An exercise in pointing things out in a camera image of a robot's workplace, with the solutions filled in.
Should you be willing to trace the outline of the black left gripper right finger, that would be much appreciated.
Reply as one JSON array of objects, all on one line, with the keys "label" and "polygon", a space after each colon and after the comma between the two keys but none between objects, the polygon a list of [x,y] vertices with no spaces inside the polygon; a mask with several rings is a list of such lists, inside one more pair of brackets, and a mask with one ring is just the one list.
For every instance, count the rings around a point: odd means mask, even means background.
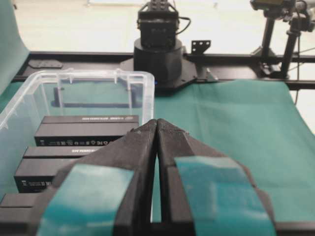
[{"label": "black left gripper right finger", "polygon": [[269,196],[240,162],[157,121],[162,221],[170,236],[274,236]]}]

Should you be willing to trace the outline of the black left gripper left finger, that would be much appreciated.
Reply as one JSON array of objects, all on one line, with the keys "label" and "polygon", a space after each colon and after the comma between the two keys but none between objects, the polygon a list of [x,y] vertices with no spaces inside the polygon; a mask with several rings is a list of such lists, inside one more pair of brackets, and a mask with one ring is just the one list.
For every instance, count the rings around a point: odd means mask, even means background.
[{"label": "black left gripper left finger", "polygon": [[145,236],[151,220],[157,121],[60,168],[20,220],[0,221],[3,236]]}]

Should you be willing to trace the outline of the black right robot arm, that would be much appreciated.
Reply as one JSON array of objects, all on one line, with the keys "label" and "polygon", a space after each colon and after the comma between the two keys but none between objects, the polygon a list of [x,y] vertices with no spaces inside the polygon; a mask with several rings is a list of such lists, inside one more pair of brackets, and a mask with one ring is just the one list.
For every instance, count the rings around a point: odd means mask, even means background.
[{"label": "black right robot arm", "polygon": [[182,43],[177,39],[179,12],[166,0],[151,0],[139,11],[140,38],[134,43],[133,68],[154,75],[158,84],[182,73]]}]

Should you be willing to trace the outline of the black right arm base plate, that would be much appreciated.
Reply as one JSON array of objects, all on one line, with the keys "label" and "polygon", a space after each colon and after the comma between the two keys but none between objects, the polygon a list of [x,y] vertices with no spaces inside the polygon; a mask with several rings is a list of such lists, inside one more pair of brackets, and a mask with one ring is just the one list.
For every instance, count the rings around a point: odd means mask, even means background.
[{"label": "black right arm base plate", "polygon": [[134,59],[131,58],[121,62],[120,68],[125,71],[151,73],[155,78],[157,93],[174,92],[193,83],[211,83],[219,80],[208,67],[202,67],[186,58],[182,58],[181,63],[175,63],[169,67],[154,63],[143,68],[135,66]]}]

